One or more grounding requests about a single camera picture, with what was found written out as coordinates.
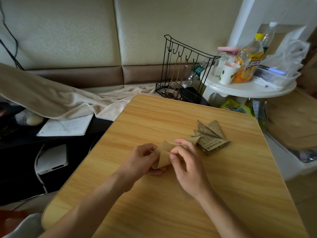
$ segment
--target white bottle cap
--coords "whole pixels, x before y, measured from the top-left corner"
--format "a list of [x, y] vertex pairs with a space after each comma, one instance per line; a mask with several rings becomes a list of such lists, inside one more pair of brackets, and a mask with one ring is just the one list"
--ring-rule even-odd
[[272, 21], [272, 22], [270, 22], [269, 27], [275, 27], [276, 25], [277, 25], [277, 22]]

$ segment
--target beige blanket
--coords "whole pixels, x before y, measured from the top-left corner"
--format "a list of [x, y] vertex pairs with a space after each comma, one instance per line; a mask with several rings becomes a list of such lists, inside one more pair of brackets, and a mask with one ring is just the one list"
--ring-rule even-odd
[[0, 95], [47, 118], [73, 119], [89, 114], [114, 121], [137, 94], [155, 87], [129, 87], [93, 94], [0, 63]]

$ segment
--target black metal rack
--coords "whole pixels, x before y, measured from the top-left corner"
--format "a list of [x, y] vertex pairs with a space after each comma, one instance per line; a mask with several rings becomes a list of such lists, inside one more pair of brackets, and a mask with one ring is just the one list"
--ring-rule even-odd
[[[160, 95], [165, 98], [171, 98], [191, 103], [199, 103], [201, 100], [200, 93], [203, 90], [204, 82], [200, 80], [198, 88], [194, 87], [186, 87], [184, 88], [183, 82], [187, 81], [190, 75], [193, 73], [198, 63], [198, 58], [204, 57], [205, 61], [208, 60], [206, 68], [203, 70], [204, 75], [207, 72], [210, 72], [212, 65], [214, 64], [215, 59], [220, 58], [220, 56], [210, 55], [208, 53], [204, 53], [199, 51], [193, 47], [190, 47], [184, 43], [181, 43], [175, 39], [173, 39], [170, 35], [164, 35], [165, 37], [165, 48], [164, 48], [164, 59], [162, 66], [162, 74], [161, 81], [156, 83], [155, 90]], [[182, 63], [182, 56], [185, 55], [185, 62]], [[186, 74], [187, 67], [191, 65], [190, 73]]]

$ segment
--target green bottle label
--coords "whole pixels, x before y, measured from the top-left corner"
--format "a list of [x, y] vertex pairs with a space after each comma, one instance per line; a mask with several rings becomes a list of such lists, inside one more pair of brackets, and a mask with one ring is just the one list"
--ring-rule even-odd
[[263, 55], [265, 54], [265, 52], [266, 52], [267, 49], [268, 49], [268, 47], [263, 47], [263, 50], [264, 50]]
[[203, 70], [204, 68], [201, 65], [197, 65], [197, 67], [194, 69], [194, 73], [200, 77], [200, 74]]

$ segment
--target open notebook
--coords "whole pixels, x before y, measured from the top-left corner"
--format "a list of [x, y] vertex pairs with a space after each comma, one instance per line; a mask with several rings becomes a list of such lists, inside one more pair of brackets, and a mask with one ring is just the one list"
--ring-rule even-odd
[[82, 136], [88, 128], [92, 115], [69, 120], [49, 119], [37, 136]]

